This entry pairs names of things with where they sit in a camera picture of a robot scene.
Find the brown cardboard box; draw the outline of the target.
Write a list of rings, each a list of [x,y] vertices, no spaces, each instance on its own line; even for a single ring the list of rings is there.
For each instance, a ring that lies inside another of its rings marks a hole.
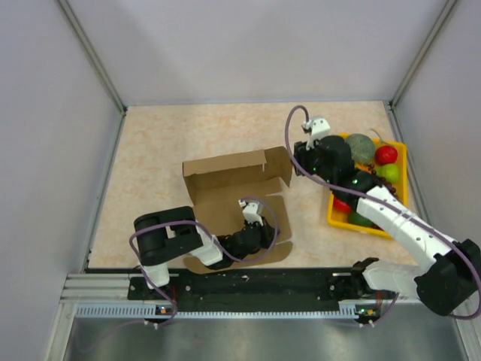
[[[244,153],[233,153],[206,159],[185,161],[183,179],[193,203],[196,219],[215,236],[241,230],[244,216],[238,201],[261,199],[262,216],[270,225],[277,220],[280,233],[270,252],[261,250],[248,256],[247,263],[210,270],[192,256],[184,265],[196,274],[208,274],[248,266],[280,262],[291,253],[293,244],[283,186],[290,184],[292,164],[285,147],[273,147]]]

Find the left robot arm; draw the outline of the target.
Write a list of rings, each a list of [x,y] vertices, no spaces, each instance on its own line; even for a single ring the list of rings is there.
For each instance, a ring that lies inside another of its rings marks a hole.
[[[244,226],[229,235],[211,234],[189,206],[136,218],[129,244],[139,260],[144,289],[157,299],[166,296],[171,287],[168,262],[180,256],[192,256],[208,269],[220,270],[247,263],[248,256],[261,250],[270,252],[280,233],[277,220],[268,223],[261,202],[242,201],[240,206]]]

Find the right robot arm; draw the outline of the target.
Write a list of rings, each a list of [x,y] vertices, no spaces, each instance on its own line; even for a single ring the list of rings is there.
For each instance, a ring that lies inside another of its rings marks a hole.
[[[373,174],[355,165],[339,135],[287,148],[297,173],[328,187],[357,214],[387,232],[415,265],[365,259],[354,266],[351,289],[359,297],[386,290],[416,298],[440,316],[480,292],[480,248],[436,230],[404,206]]]

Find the green netted melon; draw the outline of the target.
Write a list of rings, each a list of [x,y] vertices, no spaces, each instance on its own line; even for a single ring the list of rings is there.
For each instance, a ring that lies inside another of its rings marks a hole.
[[[362,165],[369,164],[374,158],[376,146],[366,135],[355,133],[345,139],[351,150],[352,159]]]

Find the red apple near front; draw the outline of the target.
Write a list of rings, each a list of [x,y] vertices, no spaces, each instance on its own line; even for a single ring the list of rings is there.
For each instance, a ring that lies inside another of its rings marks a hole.
[[[342,213],[345,213],[345,214],[350,213],[351,210],[352,210],[351,207],[347,203],[339,200],[336,197],[334,197],[334,200],[333,200],[333,208],[335,210],[337,210],[339,212],[342,212]]]

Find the red apple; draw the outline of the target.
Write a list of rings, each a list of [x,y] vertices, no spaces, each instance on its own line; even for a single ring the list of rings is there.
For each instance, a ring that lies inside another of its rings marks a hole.
[[[334,197],[334,200],[333,200],[333,208],[335,210],[337,210],[339,212],[342,212],[342,213],[345,213],[345,214],[350,213],[351,210],[352,210],[351,207],[347,203],[339,200],[336,197]]]
[[[374,158],[378,165],[392,164],[396,163],[398,152],[393,146],[383,145],[376,149]]]

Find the yellow plastic fruit tray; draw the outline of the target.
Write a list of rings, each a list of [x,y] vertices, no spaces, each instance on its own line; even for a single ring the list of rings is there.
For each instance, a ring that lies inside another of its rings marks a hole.
[[[376,138],[371,138],[374,142],[376,149],[383,145],[390,145],[393,146],[398,152],[398,159],[396,161],[396,165],[399,167],[400,171],[400,179],[395,184],[395,188],[397,189],[397,195],[395,198],[402,203],[405,207],[408,206],[408,196],[409,190],[407,185],[407,147],[404,143],[396,142],[396,141],[381,141],[380,136],[375,132],[377,135]],[[358,166],[361,170],[369,172],[369,165],[381,166],[378,165],[375,161],[375,158],[367,165],[362,165],[356,163],[355,165]],[[329,202],[328,202],[328,210],[327,210],[327,222],[329,226],[338,229],[347,229],[350,231],[357,231],[363,234],[369,234],[381,238],[391,239],[389,234],[381,229],[377,224],[369,221],[367,218],[357,214],[355,211],[351,211],[348,214],[339,212],[333,208],[333,200],[334,197],[332,194],[330,195]]]

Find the red apple at back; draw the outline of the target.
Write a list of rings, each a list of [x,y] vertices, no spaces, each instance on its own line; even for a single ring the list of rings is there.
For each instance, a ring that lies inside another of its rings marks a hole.
[[[393,146],[383,145],[376,149],[374,158],[378,165],[392,164],[396,163],[398,152]]]

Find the dark purple grape bunch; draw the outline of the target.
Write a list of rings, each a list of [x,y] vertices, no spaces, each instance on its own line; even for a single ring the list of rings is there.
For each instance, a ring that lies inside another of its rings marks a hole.
[[[380,184],[382,184],[383,186],[385,186],[392,195],[396,196],[396,195],[397,195],[397,189],[395,188],[395,184],[396,184],[397,182],[396,182],[396,183],[390,183],[390,182],[386,181],[385,178],[379,177],[379,176],[377,175],[377,171],[376,171],[376,168],[377,168],[377,167],[379,167],[379,166],[375,166],[375,165],[373,165],[373,164],[369,165],[369,167],[368,167],[369,172],[374,176],[374,178],[375,178]]]

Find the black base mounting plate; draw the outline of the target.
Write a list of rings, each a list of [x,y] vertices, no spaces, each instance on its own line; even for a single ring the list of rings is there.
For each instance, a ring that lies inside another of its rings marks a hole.
[[[360,294],[349,268],[240,268],[206,275],[173,268],[162,295],[148,289],[138,268],[93,268],[87,274],[127,275],[129,301],[174,301],[180,312],[337,311],[342,301],[387,306],[394,297],[387,290]]]

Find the green apple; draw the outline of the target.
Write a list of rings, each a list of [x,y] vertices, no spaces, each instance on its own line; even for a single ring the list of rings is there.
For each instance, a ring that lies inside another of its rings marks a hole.
[[[400,178],[399,167],[394,163],[389,163],[376,168],[377,175],[383,177],[390,183],[396,183]]]

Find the aluminium frame rail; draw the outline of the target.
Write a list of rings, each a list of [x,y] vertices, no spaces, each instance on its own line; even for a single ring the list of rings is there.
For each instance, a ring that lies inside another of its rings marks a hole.
[[[151,290],[136,270],[69,275],[60,301],[80,319],[354,320],[369,325],[393,305],[416,304],[387,290],[360,296],[347,268],[249,268],[196,275],[174,268],[168,285]]]

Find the right aluminium corner post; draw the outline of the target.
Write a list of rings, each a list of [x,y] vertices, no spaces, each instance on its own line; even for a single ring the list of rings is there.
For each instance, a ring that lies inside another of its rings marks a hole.
[[[448,0],[443,3],[440,13],[437,15],[433,25],[429,29],[428,34],[422,42],[422,45],[416,53],[416,56],[411,62],[409,68],[407,69],[407,72],[403,76],[398,88],[396,89],[392,98],[386,103],[391,112],[396,109],[403,97],[405,97],[405,94],[410,88],[411,83],[415,79],[425,60],[428,58],[428,54],[452,18],[459,3],[460,1],[458,0]]]

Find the aluminium corner post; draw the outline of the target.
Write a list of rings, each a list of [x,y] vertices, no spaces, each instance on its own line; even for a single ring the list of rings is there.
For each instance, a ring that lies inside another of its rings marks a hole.
[[[89,36],[83,28],[80,19],[76,15],[70,2],[66,0],[55,0],[55,3],[62,12],[62,15],[65,18],[67,24],[73,31],[81,50],[83,51],[87,61],[91,65],[95,75],[97,76],[110,100],[114,103],[119,113],[124,116],[126,114],[127,107],[125,106],[118,91],[116,90],[113,81],[110,79],[110,76],[108,75],[104,64],[98,56],[95,47],[90,41]]]
[[[429,29],[428,34],[422,42],[422,45],[416,53],[416,56],[411,62],[409,68],[407,69],[407,72],[403,76],[398,88],[396,89],[392,98],[386,103],[391,112],[396,109],[403,97],[405,97],[405,94],[410,88],[411,83],[415,79],[425,60],[428,58],[428,54],[452,18],[459,3],[460,1],[458,0],[448,0],[443,3],[440,13],[437,15],[433,25]]]

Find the left aluminium corner post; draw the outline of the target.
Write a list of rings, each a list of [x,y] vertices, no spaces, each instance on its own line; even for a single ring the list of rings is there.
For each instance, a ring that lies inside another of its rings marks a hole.
[[[98,56],[95,47],[90,41],[89,36],[83,28],[80,19],[76,15],[70,2],[66,0],[55,0],[55,3],[62,12],[62,15],[65,18],[67,24],[73,31],[81,50],[83,51],[87,61],[91,65],[95,75],[97,76],[110,100],[114,103],[119,113],[124,116],[126,114],[127,107],[125,106],[118,91],[116,90],[113,81],[110,79],[110,76],[108,75],[104,64]]]

